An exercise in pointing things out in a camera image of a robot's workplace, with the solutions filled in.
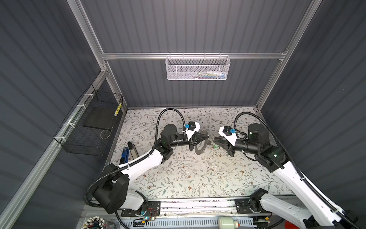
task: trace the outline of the black cylinder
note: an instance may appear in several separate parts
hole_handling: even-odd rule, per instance
[[[177,127],[173,124],[168,124],[164,127],[161,135],[161,143],[165,146],[169,146],[172,141],[176,140],[175,133],[177,132]]]
[[[189,142],[188,141],[184,141],[183,139],[178,139],[178,140],[175,140],[173,141],[170,146],[173,147],[173,146],[182,146],[182,145],[188,145]]]
[[[237,151],[244,151],[250,154],[257,154],[258,146],[255,143],[251,143],[247,140],[239,140],[237,139],[235,142],[235,150]]]
[[[253,123],[248,126],[248,140],[265,145],[269,143],[269,131],[264,125]]]

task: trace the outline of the red wire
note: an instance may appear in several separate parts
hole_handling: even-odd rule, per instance
[[[155,216],[156,216],[156,211],[155,211],[155,209],[152,209],[152,210],[154,210],[154,212],[155,212]],[[150,211],[151,211],[151,209],[150,209]]]
[[[148,209],[150,210],[150,218],[147,221],[150,221],[151,216],[152,216],[153,213],[151,212],[151,208],[148,207]]]

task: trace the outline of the white wire basket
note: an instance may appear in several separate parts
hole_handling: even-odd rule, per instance
[[[168,80],[226,80],[230,67],[229,56],[181,55],[167,56]]]

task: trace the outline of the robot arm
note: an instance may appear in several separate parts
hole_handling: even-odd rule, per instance
[[[177,132],[175,125],[168,124],[161,132],[161,138],[157,140],[153,152],[150,153],[149,151],[133,161],[119,166],[113,164],[106,166],[102,176],[118,168],[125,167],[121,172],[101,179],[92,191],[95,199],[107,213],[114,213],[120,208],[138,211],[139,215],[146,211],[147,199],[137,191],[128,190],[130,181],[168,160],[173,154],[172,147],[188,145],[190,151],[192,151],[197,144],[209,138],[208,135],[198,132],[200,125],[197,122],[189,122],[185,128],[186,131],[180,134]]]
[[[342,225],[345,224],[337,214],[337,211],[343,214],[345,214],[345,211],[326,197],[306,177],[301,178],[285,152],[281,148],[270,144],[269,130],[263,125],[258,123],[250,124],[248,126],[248,139],[246,139],[246,137],[239,138],[238,131],[232,129],[230,126],[221,127],[219,129],[219,135],[220,137],[216,137],[214,143],[227,150],[230,156],[234,156],[236,151],[254,155],[255,160],[266,167],[270,172],[274,173],[291,188],[308,210],[288,204],[269,194],[264,189],[258,189],[254,192],[250,196],[249,203],[238,203],[238,205],[245,204],[250,206],[253,212],[260,212],[261,210],[273,212],[303,229],[319,225],[335,226],[339,222]],[[330,202],[337,211],[332,211],[314,191],[310,189],[304,182],[304,179],[306,179],[323,198]]]

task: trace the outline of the floral tablecloth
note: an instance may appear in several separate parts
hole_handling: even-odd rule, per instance
[[[148,152],[154,141],[156,119],[162,109],[128,110],[111,162],[119,164],[123,147],[131,141],[139,155]],[[186,123],[199,122],[201,131],[207,131],[213,138],[218,136],[221,126],[231,125],[236,115],[245,108],[184,108],[179,109]],[[251,123],[259,122],[254,117],[243,115],[237,127],[247,132]],[[182,130],[182,120],[174,111],[162,116],[159,133],[165,125],[172,123]],[[213,143],[197,155],[188,146],[174,147],[174,154],[162,165],[150,169],[134,181],[130,188],[140,191],[150,199],[248,196],[258,188],[274,195],[292,194],[279,178],[268,172],[258,162],[247,159],[236,152],[230,157],[227,152]]]

